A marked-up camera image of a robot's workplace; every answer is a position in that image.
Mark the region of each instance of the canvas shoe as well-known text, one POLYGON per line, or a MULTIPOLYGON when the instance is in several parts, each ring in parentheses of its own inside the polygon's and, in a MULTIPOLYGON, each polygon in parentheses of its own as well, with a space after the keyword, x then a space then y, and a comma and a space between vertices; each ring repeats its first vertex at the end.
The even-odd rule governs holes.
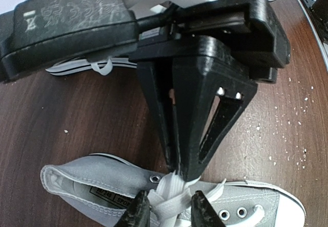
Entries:
POLYGON ((109 154, 45 166, 40 176, 49 193, 104 226, 114 226, 141 190, 149 192, 151 227, 191 226, 190 200, 198 190, 228 227, 303 227, 305 222, 302 203, 277 186, 250 180, 186 183, 109 154))

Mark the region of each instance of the wooden table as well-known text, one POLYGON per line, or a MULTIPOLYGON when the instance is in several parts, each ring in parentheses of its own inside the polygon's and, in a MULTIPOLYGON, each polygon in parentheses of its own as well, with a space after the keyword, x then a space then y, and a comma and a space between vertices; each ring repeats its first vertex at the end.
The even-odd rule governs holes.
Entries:
MULTIPOLYGON (((276 184, 304 203, 307 226, 328 226, 328 74, 297 1, 272 6, 292 62, 276 85, 260 84, 203 179, 276 184)), ((114 69, 107 77, 43 71, 0 85, 0 96, 0 226, 99 226, 43 189, 39 172, 46 164, 104 152, 166 172, 134 70, 114 69)))

